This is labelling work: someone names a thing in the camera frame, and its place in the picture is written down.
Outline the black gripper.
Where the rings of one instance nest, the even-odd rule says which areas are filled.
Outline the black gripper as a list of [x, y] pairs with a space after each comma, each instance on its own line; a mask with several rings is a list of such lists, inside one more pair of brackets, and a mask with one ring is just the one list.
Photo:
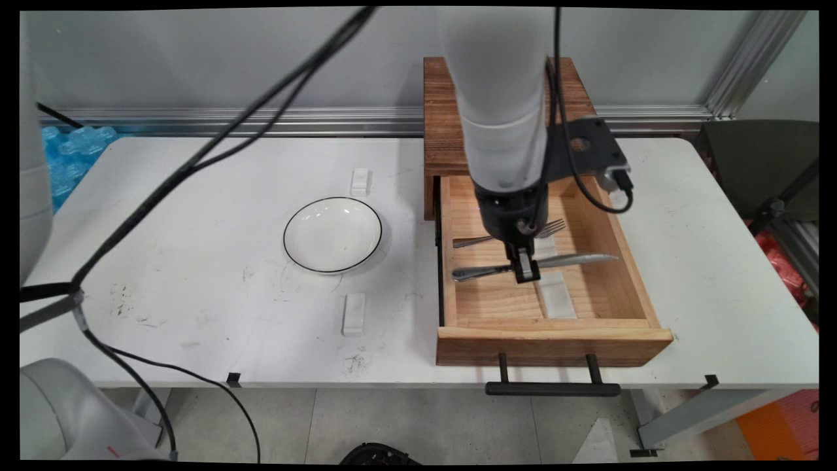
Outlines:
[[515, 266], [519, 284], [541, 279], [532, 259], [534, 236], [546, 224], [548, 190], [538, 184], [513, 192], [495, 192], [473, 186], [479, 214], [488, 235], [504, 244], [506, 259]]

